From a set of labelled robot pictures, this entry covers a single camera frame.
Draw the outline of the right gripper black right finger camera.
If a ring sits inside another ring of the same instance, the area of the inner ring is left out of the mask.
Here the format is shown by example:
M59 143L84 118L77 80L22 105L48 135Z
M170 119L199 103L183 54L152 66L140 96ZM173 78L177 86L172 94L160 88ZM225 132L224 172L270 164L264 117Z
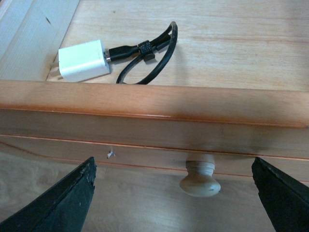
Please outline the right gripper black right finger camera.
M307 232L309 188L259 157L252 164L252 173L275 231Z

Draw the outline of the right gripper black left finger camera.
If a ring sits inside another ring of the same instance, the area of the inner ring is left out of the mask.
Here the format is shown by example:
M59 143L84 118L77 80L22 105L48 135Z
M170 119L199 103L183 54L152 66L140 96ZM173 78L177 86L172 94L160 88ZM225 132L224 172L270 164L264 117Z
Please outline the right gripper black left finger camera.
M2 232L80 232L94 195L96 164L85 160L27 206L1 222Z

